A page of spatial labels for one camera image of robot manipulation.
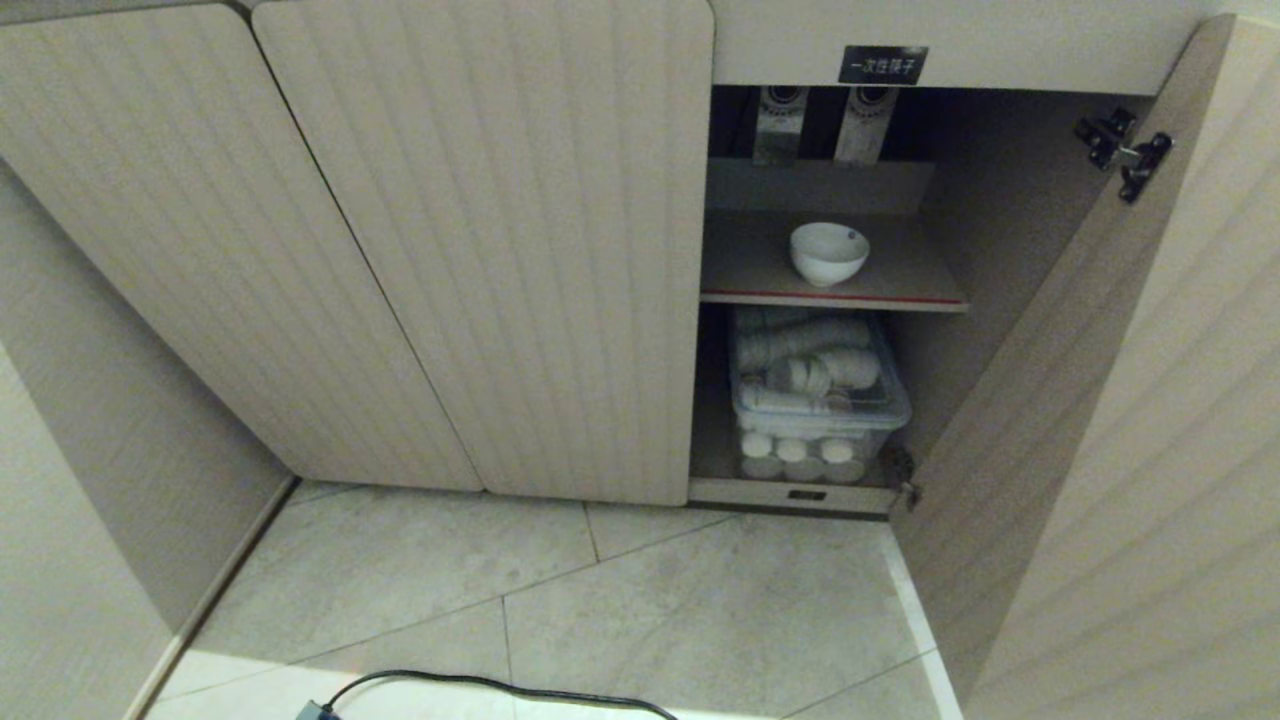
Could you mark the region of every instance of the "floor tile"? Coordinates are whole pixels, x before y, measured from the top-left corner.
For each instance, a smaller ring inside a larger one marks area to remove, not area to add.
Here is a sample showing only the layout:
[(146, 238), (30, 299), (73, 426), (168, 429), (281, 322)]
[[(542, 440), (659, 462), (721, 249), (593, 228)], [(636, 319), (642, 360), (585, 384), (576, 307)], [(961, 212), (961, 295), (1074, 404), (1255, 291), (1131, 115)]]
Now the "floor tile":
[(890, 670), (820, 702), (791, 720), (942, 720), (924, 659)]
[(330, 495), (337, 495), (339, 492), (347, 492), (348, 489), (356, 489), (360, 486), (356, 483), (330, 483), (328, 480), (302, 480), (298, 487), (293, 488), (289, 495), (288, 503), (297, 505), (298, 502), (310, 502), (312, 500), (320, 500), (321, 497), (328, 497)]
[[(146, 717), (297, 717), (308, 700), (326, 702), (355, 678), (390, 667), (506, 679), (507, 641), (500, 601), (460, 610), (297, 665), (163, 700)], [(339, 701), (337, 710), (346, 717), (508, 720), (513, 703), (508, 696), (485, 688), (397, 680), (352, 691)]]
[(704, 528), (732, 516), (731, 512), (684, 507), (586, 503), (591, 537), (600, 560)]
[(916, 655), (881, 524), (736, 516), (507, 597), (517, 684), (782, 717)]
[(361, 487), (287, 506), (193, 650), (288, 664), (594, 561), (576, 502)]

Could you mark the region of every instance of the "cabinet door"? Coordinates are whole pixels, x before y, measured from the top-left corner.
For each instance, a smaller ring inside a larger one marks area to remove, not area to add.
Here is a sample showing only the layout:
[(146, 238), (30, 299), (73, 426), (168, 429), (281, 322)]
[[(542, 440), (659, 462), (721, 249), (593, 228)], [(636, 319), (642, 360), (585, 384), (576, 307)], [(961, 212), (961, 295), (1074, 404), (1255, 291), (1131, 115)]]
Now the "cabinet door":
[(480, 489), (230, 8), (0, 28), (0, 152), (293, 471)]
[(973, 719), (1275, 717), (1280, 31), (1193, 37), (895, 530)]
[(486, 488), (686, 500), (703, 0), (303, 0), (253, 27)]

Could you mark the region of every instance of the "shelf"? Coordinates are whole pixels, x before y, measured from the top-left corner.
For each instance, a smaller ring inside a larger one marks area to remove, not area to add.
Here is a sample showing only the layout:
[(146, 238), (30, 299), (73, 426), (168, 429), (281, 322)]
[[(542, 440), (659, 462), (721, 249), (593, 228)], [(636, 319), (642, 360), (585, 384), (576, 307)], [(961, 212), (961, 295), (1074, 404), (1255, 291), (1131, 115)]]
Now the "shelf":
[[(856, 228), (872, 243), (852, 278), (817, 288), (792, 268), (791, 231), (812, 222)], [(835, 215), (760, 210), (707, 210), (703, 233), (703, 302), (800, 305), (965, 313), (960, 292), (915, 215)]]
[(708, 506), (759, 507), (792, 512), (883, 516), (897, 496), (883, 486), (878, 468), (858, 486), (751, 480), (737, 477), (733, 404), (728, 387), (724, 316), (704, 306), (699, 320), (698, 379), (689, 501)]

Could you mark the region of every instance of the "label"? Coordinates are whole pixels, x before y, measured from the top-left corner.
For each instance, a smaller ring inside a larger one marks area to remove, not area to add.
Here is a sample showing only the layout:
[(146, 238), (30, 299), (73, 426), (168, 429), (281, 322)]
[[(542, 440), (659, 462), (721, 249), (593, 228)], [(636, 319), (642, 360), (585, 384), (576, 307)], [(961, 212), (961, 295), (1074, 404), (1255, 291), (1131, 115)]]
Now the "label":
[(847, 45), (840, 82), (851, 85), (915, 85), (924, 70), (928, 47)]

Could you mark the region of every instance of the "metal hinge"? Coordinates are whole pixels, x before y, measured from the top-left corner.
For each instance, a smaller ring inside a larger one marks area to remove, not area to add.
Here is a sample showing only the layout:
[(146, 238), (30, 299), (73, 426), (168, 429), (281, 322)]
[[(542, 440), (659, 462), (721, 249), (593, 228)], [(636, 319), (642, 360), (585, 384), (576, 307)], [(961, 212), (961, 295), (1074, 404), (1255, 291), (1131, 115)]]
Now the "metal hinge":
[(890, 487), (897, 488), (897, 495), (906, 503), (906, 511), (914, 512), (924, 497), (924, 491), (911, 483), (915, 477), (915, 459), (905, 447), (887, 447), (881, 454)]
[(1138, 117), (1124, 108), (1116, 108), (1110, 118), (1080, 118), (1075, 123), (1075, 137), (1089, 146), (1091, 163), (1100, 170), (1111, 169), (1117, 160), (1121, 163), (1124, 187), (1120, 188), (1120, 199), (1130, 205), (1174, 147), (1174, 138), (1165, 132), (1130, 147), (1128, 137), (1137, 123)]

